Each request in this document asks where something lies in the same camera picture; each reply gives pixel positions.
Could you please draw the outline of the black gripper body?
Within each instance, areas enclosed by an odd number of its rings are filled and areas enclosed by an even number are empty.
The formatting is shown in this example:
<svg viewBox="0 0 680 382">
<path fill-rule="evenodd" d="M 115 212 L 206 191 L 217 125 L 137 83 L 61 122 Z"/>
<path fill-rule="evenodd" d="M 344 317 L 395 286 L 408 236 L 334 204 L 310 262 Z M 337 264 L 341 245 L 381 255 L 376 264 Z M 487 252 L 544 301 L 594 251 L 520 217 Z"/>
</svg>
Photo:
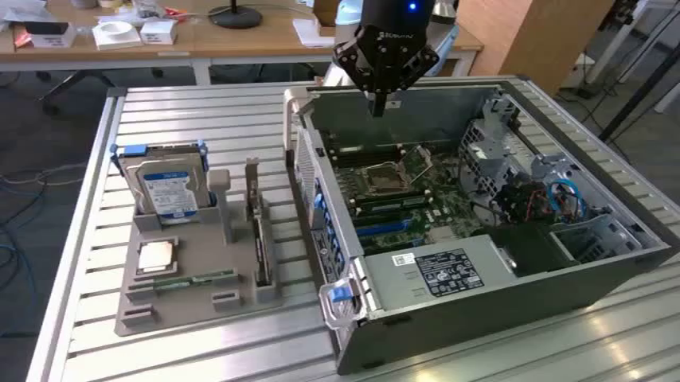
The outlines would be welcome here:
<svg viewBox="0 0 680 382">
<path fill-rule="evenodd" d="M 368 91 L 405 90 L 429 70 L 428 25 L 428 1 L 364 1 L 356 42 Z"/>
</svg>

